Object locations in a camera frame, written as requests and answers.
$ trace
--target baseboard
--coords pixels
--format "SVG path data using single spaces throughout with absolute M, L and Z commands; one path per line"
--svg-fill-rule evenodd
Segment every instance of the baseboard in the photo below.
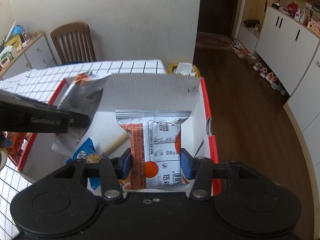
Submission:
M 312 197 L 313 197 L 313 210 L 314 210 L 314 221 L 315 221 L 313 239 L 319 239 L 320 238 L 320 204 L 319 204 L 319 193 L 318 193 L 315 170 L 313 168 L 313 164 L 312 164 L 312 160 L 311 160 L 311 156 L 310 156 L 307 144 L 304 140 L 303 134 L 300 130 L 300 127 L 298 125 L 296 118 L 294 117 L 287 103 L 284 104 L 283 108 L 287 113 L 292 123 L 292 126 L 297 134 L 304 158 L 306 160 L 308 173 L 310 177 L 310 183 L 311 183 Z

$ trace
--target dark brown door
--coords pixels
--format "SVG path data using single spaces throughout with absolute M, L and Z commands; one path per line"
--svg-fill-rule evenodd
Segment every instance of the dark brown door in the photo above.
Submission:
M 200 0 L 198 32 L 230 36 L 235 18 L 236 1 Z

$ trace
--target white drawer chest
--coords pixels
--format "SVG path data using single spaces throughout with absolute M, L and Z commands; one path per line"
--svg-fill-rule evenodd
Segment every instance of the white drawer chest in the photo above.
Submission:
M 18 52 L 7 67 L 1 69 L 0 77 L 2 80 L 33 68 L 44 69 L 56 66 L 44 32 L 38 31 L 30 36 L 32 39 L 28 45 Z

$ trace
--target white checkered tablecloth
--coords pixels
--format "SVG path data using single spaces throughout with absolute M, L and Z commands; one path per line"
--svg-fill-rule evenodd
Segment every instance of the white checkered tablecloth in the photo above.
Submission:
M 74 77 L 89 70 L 97 74 L 166 73 L 160 60 L 103 61 L 65 65 L 42 70 L 32 69 L 0 81 L 0 89 L 48 103 L 62 79 Z M 10 214 L 10 203 L 18 192 L 30 185 L 8 159 L 6 166 L 0 172 L 0 240 L 12 239 L 18 234 Z
M 48 103 L 62 79 L 74 77 L 79 73 L 87 71 L 92 71 L 97 74 L 166 73 L 161 60 L 80 63 L 42 70 L 32 69 L 12 78 L 0 81 L 0 89 Z

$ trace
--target wooden chair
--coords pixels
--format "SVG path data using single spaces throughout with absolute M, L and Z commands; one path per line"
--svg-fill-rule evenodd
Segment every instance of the wooden chair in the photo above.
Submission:
M 62 64 L 97 61 L 89 25 L 86 23 L 62 25 L 53 30 L 50 36 Z

